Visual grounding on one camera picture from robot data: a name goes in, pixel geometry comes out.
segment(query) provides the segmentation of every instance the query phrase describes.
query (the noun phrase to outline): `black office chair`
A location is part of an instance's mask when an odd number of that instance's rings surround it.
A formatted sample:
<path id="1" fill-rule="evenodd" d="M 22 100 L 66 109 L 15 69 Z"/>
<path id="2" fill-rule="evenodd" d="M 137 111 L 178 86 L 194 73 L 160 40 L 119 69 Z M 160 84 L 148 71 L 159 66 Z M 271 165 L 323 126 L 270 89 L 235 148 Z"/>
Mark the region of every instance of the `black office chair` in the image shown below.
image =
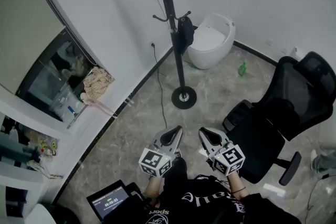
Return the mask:
<path id="1" fill-rule="evenodd" d="M 246 156 L 239 174 L 255 184 L 275 163 L 286 169 L 279 183 L 287 185 L 301 155 L 278 159 L 285 139 L 328 119 L 335 97 L 336 75 L 321 56 L 310 52 L 300 62 L 282 57 L 264 97 L 257 103 L 243 100 L 223 121 L 227 136 Z"/>

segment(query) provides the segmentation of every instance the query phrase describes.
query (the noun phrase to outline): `green bottle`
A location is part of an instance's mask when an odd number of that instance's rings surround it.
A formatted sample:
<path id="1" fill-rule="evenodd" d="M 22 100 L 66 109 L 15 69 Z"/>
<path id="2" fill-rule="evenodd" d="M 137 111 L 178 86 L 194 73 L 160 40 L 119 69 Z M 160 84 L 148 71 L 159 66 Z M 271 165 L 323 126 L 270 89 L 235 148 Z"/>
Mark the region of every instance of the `green bottle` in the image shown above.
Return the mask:
<path id="1" fill-rule="evenodd" d="M 246 68 L 247 68 L 246 67 L 246 63 L 243 62 L 243 64 L 238 69 L 238 74 L 241 75 L 241 76 L 243 76 L 245 74 L 245 72 L 246 72 Z"/>

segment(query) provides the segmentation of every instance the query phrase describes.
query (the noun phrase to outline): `white toilet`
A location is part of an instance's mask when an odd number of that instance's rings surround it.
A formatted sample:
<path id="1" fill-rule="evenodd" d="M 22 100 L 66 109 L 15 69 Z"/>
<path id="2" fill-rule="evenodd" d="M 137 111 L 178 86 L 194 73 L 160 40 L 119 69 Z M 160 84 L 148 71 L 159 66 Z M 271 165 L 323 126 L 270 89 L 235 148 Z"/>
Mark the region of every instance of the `white toilet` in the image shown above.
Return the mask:
<path id="1" fill-rule="evenodd" d="M 209 69 L 219 63 L 232 48 L 236 27 L 227 16 L 209 14 L 195 30 L 194 42 L 188 47 L 193 64 L 200 69 Z"/>

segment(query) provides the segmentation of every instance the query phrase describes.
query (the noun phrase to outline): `fiducial marker cube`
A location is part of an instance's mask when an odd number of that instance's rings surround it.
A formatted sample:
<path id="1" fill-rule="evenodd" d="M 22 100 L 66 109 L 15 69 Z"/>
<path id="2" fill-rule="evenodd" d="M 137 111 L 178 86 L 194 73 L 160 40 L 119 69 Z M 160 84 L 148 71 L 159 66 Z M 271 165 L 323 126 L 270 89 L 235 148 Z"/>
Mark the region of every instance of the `fiducial marker cube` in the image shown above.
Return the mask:
<path id="1" fill-rule="evenodd" d="M 172 167 L 172 158 L 145 148 L 141 154 L 139 165 L 144 173 L 162 177 Z"/>
<path id="2" fill-rule="evenodd" d="M 214 156 L 211 156 L 213 168 L 222 172 L 225 176 L 239 170 L 245 161 L 245 156 L 238 145 L 228 148 Z"/>

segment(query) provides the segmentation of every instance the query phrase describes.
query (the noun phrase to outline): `black coat rack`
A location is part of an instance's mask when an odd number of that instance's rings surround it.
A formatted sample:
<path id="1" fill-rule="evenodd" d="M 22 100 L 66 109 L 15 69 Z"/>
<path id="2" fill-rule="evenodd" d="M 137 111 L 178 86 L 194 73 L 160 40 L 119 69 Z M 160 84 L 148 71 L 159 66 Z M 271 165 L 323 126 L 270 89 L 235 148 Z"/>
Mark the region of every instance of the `black coat rack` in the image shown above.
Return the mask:
<path id="1" fill-rule="evenodd" d="M 180 87 L 174 90 L 172 94 L 172 102 L 179 109 L 189 109 L 191 108 L 197 100 L 196 92 L 191 88 L 185 85 L 184 73 L 183 73 L 183 64 L 182 64 L 182 55 L 180 48 L 178 47 L 179 35 L 176 29 L 175 20 L 184 20 L 191 12 L 187 12 L 180 18 L 176 17 L 174 2 L 173 0 L 163 0 L 164 8 L 166 11 L 167 19 L 158 18 L 156 15 L 153 15 L 153 18 L 158 19 L 162 22 L 169 21 L 170 24 L 170 34 L 172 38 L 172 44 L 174 49 L 177 74 L 179 75 Z"/>

